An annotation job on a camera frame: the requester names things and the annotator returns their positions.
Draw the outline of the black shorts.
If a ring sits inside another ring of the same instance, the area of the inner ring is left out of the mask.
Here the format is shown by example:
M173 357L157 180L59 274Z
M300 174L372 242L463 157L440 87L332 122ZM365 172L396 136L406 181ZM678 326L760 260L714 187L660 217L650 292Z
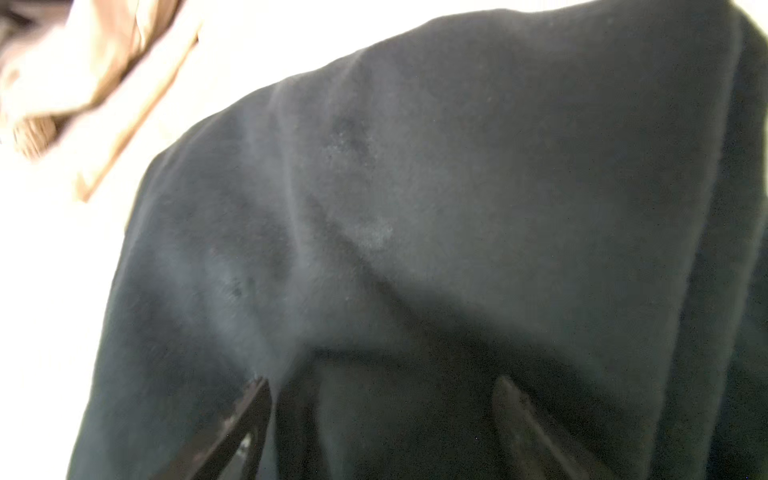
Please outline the black shorts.
M729 1L433 20L138 189L67 475L263 376L262 479L504 479L507 376L619 479L767 475L767 40Z

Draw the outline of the beige drawstring shorts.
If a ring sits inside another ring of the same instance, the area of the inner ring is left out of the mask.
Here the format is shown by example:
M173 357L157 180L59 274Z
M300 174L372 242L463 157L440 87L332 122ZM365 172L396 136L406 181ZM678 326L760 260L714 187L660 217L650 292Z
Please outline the beige drawstring shorts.
M1 43L1 144L88 200L174 80L202 1L73 1Z

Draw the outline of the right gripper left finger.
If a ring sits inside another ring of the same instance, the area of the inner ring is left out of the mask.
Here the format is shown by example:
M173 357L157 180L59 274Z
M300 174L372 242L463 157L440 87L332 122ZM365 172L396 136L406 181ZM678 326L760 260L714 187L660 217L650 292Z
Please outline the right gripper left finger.
M222 420L195 434L154 478L253 479L271 418L269 382L254 378Z

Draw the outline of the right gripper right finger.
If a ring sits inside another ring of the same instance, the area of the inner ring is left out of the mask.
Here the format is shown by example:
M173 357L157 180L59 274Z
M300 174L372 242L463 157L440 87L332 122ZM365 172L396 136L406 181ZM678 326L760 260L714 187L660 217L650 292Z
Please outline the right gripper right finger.
M495 381L492 411L511 479L610 480L617 477L507 376Z

